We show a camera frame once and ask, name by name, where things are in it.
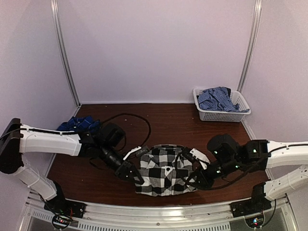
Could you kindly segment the aluminium frame post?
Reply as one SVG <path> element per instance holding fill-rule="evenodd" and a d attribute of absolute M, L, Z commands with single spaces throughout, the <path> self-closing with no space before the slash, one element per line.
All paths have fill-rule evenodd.
<path fill-rule="evenodd" d="M 71 92 L 74 104 L 76 107 L 80 107 L 81 103 L 79 100 L 79 97 L 77 95 L 77 90 L 73 81 L 70 65 L 69 65 L 69 60 L 65 48 L 65 42 L 64 42 L 64 37 L 63 37 L 63 32 L 62 32 L 62 27 L 61 27 L 61 19 L 60 19 L 60 14 L 59 14 L 59 5 L 57 0 L 51 0 L 51 13 L 53 17 L 53 23 L 55 27 L 55 34 L 58 42 L 58 47 L 60 51 L 60 57 L 61 61 L 63 64 L 64 68 L 64 73 L 67 79 L 68 87 Z"/>
<path fill-rule="evenodd" d="M 241 72 L 241 77 L 240 77 L 238 88 L 237 88 L 237 91 L 239 92 L 243 91 L 244 84 L 248 76 L 249 67 L 252 61 L 253 51 L 254 51 L 257 36 L 258 36 L 261 14 L 262 14 L 262 0 L 255 0 L 247 51 L 245 55 L 243 69 Z"/>

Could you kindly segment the blue plaid shirt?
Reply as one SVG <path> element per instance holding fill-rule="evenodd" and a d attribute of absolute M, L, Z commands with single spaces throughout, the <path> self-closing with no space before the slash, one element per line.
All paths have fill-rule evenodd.
<path fill-rule="evenodd" d="M 71 117 L 67 122 L 63 122 L 58 128 L 58 131 L 74 131 L 74 132 L 89 132 L 94 134 L 101 127 L 100 120 L 94 120 L 92 116 L 86 117 Z"/>

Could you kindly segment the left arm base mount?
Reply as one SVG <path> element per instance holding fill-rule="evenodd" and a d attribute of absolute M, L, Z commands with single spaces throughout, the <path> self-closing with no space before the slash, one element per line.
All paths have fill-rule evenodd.
<path fill-rule="evenodd" d="M 86 204 L 71 200 L 66 200 L 65 205 L 56 207 L 51 205 L 51 203 L 45 202 L 44 209 L 51 211 L 55 215 L 65 215 L 69 218 L 83 218 L 85 212 Z"/>

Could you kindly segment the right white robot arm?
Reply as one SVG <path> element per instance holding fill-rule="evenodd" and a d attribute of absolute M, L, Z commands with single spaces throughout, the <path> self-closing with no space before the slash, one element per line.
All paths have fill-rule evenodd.
<path fill-rule="evenodd" d="M 245 175 L 255 171 L 265 171 L 280 166 L 299 168 L 276 180 L 266 181 L 253 187 L 247 209 L 257 212 L 265 203 L 270 204 L 282 195 L 295 191 L 308 182 L 308 143 L 277 142 L 269 140 L 250 140 L 240 145 L 229 134 L 214 136 L 207 149 L 216 158 L 210 162 L 207 156 L 196 149 L 189 151 L 188 159 L 197 161 L 197 168 L 187 179 L 195 188 L 213 190 L 214 181 L 235 171 L 241 171 L 238 178 L 221 186 L 223 189 L 235 183 Z"/>

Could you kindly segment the right aluminium frame post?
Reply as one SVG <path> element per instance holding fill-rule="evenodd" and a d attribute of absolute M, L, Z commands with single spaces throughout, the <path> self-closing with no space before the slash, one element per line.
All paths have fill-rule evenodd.
<path fill-rule="evenodd" d="M 262 14 L 262 0 L 255 0 L 247 51 L 245 55 L 243 69 L 241 72 L 241 77 L 240 77 L 238 88 L 237 88 L 237 91 L 239 92 L 243 91 L 244 84 L 248 76 L 249 67 L 252 61 L 253 51 L 254 51 L 257 36 L 258 36 L 261 14 Z"/>

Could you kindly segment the black white checked shirt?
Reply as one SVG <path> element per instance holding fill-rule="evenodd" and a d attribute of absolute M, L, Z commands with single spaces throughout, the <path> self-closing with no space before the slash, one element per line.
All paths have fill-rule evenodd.
<path fill-rule="evenodd" d="M 144 184 L 135 185 L 135 192 L 148 196 L 173 196 L 192 193 L 197 189 L 187 185 L 187 179 L 193 171 L 192 163 L 179 153 L 184 151 L 181 145 L 155 145 L 140 158 L 139 172 Z"/>

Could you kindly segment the right circuit board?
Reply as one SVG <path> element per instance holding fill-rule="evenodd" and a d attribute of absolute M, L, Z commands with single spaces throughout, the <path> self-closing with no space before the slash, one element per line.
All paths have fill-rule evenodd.
<path fill-rule="evenodd" d="M 265 219 L 263 217 L 250 217 L 245 219 L 245 223 L 249 228 L 257 229 L 261 227 Z"/>

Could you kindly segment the left circuit board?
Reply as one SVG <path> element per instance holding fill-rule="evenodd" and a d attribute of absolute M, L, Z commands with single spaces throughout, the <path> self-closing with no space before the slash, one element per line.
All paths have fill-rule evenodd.
<path fill-rule="evenodd" d="M 60 215 L 54 215 L 51 223 L 56 229 L 65 229 L 67 228 L 70 223 L 72 222 L 72 219 L 65 217 L 65 216 L 60 216 Z"/>

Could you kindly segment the aluminium front rail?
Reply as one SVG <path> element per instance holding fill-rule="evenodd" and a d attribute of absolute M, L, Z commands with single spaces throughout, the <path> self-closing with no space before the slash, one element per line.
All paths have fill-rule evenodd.
<path fill-rule="evenodd" d="M 234 217 L 227 201 L 207 205 L 137 207 L 98 203 L 84 203 L 82 218 L 73 222 L 64 231 L 299 231 L 287 196 L 276 201 L 274 208 L 265 210 L 266 226 L 250 228 L 247 217 Z M 51 224 L 54 214 L 44 209 L 40 196 L 30 191 L 17 231 L 56 231 Z"/>

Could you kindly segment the left aluminium frame post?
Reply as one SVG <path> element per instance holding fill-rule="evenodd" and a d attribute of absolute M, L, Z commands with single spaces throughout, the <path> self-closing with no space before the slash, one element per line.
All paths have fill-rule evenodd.
<path fill-rule="evenodd" d="M 63 64 L 64 68 L 64 73 L 67 79 L 68 87 L 71 92 L 74 104 L 76 107 L 80 107 L 81 103 L 79 100 L 79 97 L 77 95 L 77 90 L 73 81 L 70 65 L 69 65 L 69 60 L 65 48 L 65 42 L 64 42 L 64 37 L 63 37 L 63 32 L 62 32 L 62 27 L 61 27 L 61 19 L 60 19 L 60 14 L 59 14 L 59 5 L 57 0 L 51 0 L 51 13 L 53 17 L 53 23 L 55 27 L 55 34 L 58 42 L 58 47 L 60 51 L 60 57 L 61 61 Z"/>

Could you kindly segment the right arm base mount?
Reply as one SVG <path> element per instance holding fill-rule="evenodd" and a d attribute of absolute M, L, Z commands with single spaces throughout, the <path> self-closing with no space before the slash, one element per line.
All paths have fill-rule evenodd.
<path fill-rule="evenodd" d="M 254 213 L 261 213 L 271 208 L 271 202 L 253 202 L 251 200 L 238 201 L 230 204 L 231 212 L 234 218 L 247 216 Z"/>

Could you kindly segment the white plastic laundry basket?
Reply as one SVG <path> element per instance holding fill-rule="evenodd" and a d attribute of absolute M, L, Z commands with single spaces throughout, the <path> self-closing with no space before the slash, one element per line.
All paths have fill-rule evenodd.
<path fill-rule="evenodd" d="M 241 122 L 247 115 L 250 115 L 252 112 L 243 95 L 235 90 L 231 90 L 230 99 L 233 104 L 239 105 L 240 112 L 202 110 L 198 103 L 198 96 L 202 92 L 203 89 L 200 88 L 194 88 L 192 91 L 194 103 L 198 110 L 199 118 L 201 121 Z"/>

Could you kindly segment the light blue checked shirt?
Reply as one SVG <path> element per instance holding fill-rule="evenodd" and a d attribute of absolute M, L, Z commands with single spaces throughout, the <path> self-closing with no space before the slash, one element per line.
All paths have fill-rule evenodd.
<path fill-rule="evenodd" d="M 203 90 L 197 96 L 200 109 L 206 111 L 223 111 L 235 113 L 247 113 L 250 109 L 240 109 L 239 104 L 233 104 L 230 98 L 231 89 L 227 87 L 216 87 Z"/>

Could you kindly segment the circuit board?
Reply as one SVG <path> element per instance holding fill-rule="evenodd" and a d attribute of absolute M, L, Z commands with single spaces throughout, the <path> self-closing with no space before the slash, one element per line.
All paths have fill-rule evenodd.
<path fill-rule="evenodd" d="M 245 223 L 249 228 L 257 229 L 261 227 L 265 219 L 263 217 L 250 217 L 245 219 Z"/>
<path fill-rule="evenodd" d="M 56 229 L 65 229 L 67 228 L 70 223 L 72 222 L 72 219 L 65 217 L 65 216 L 60 216 L 60 215 L 54 215 L 51 223 Z"/>

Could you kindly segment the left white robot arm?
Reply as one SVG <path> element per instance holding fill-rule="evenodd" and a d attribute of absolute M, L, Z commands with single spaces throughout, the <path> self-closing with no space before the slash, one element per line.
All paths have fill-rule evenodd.
<path fill-rule="evenodd" d="M 0 138 L 0 171 L 13 174 L 36 191 L 43 200 L 59 214 L 69 210 L 61 186 L 40 175 L 23 161 L 24 153 L 54 153 L 75 157 L 98 157 L 115 175 L 122 180 L 143 184 L 144 180 L 128 157 L 141 150 L 137 147 L 125 156 L 120 155 L 115 147 L 126 136 L 124 130 L 114 123 L 100 127 L 95 133 L 89 131 L 56 131 L 23 125 L 19 118 L 10 121 Z"/>

